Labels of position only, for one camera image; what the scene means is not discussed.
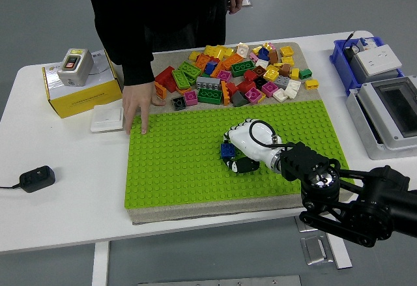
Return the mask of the person's right hand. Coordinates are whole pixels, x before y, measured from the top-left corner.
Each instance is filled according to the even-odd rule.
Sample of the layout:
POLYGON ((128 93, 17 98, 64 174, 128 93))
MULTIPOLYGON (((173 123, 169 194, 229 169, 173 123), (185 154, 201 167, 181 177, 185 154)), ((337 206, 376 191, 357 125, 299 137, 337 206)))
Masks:
POLYGON ((156 94, 154 82, 124 87, 122 92, 122 108, 125 119, 124 127, 127 134, 131 132, 137 110, 140 110, 141 115, 141 133, 147 133, 151 105, 165 105, 165 100, 162 100, 156 94))

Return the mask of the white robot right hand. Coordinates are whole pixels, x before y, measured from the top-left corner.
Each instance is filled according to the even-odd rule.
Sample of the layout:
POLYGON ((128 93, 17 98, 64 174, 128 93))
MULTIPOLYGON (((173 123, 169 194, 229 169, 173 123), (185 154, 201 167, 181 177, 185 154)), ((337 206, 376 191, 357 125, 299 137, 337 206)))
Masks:
POLYGON ((246 119, 233 126, 223 135, 245 157, 225 160, 228 168, 235 173, 249 173, 259 169, 263 162, 273 172, 280 174, 280 154, 283 149, 281 137, 273 127, 258 119, 246 119))

